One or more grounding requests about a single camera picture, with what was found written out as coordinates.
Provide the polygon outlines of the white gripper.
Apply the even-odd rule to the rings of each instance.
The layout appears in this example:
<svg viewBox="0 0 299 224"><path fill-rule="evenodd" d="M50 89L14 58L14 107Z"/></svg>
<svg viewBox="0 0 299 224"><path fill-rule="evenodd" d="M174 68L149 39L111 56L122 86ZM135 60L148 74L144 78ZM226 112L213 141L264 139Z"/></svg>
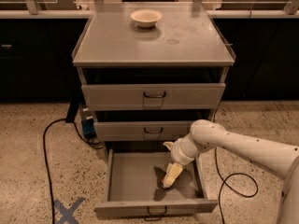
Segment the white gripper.
<svg viewBox="0 0 299 224"><path fill-rule="evenodd" d="M183 166L188 165L199 154L199 148L190 134L179 138L175 142L166 141L164 146L171 150L171 158L174 163L169 163L166 174L162 180L165 189L170 188L183 171Z"/></svg>

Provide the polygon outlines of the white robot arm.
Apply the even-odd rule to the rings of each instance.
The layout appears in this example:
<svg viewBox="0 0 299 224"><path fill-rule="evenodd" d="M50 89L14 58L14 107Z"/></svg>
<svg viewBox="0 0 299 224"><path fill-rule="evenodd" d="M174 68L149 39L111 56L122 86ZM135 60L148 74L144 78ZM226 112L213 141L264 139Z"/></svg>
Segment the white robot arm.
<svg viewBox="0 0 299 224"><path fill-rule="evenodd" d="M299 148L227 131L205 119L195 121L190 132L175 142L164 142L172 163L166 169L163 186L170 188L183 167L199 154L221 147L278 176L284 181L277 224L299 224Z"/></svg>

